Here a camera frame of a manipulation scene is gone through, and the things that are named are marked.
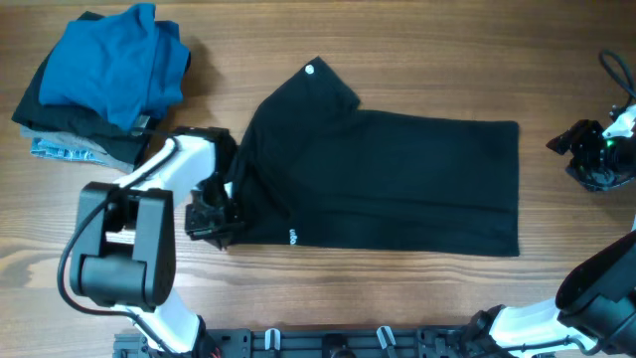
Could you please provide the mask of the black t-shirt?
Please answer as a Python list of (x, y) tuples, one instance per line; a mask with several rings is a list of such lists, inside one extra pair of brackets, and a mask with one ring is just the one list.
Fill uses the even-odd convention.
[(519, 125), (363, 109), (313, 59), (255, 111), (227, 174), (246, 244), (519, 254)]

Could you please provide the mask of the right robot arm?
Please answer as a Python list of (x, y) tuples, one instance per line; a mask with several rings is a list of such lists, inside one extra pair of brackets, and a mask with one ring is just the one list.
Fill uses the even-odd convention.
[[(618, 186), (635, 174), (635, 139), (607, 136), (583, 119), (547, 147), (572, 158), (567, 173), (590, 191)], [(635, 354), (635, 235), (628, 233), (577, 266), (552, 299), (526, 307), (481, 311), (459, 343), (464, 357), (552, 357)]]

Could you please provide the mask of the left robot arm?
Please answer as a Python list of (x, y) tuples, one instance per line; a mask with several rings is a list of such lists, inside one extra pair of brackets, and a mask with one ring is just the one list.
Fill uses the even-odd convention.
[(237, 149), (224, 128), (179, 127), (133, 173), (81, 190), (58, 289), (77, 311), (133, 323), (137, 333), (116, 336), (114, 356), (221, 356), (203, 318), (173, 286), (174, 211), (186, 206), (185, 232), (192, 240), (226, 248), (244, 226), (226, 181)]

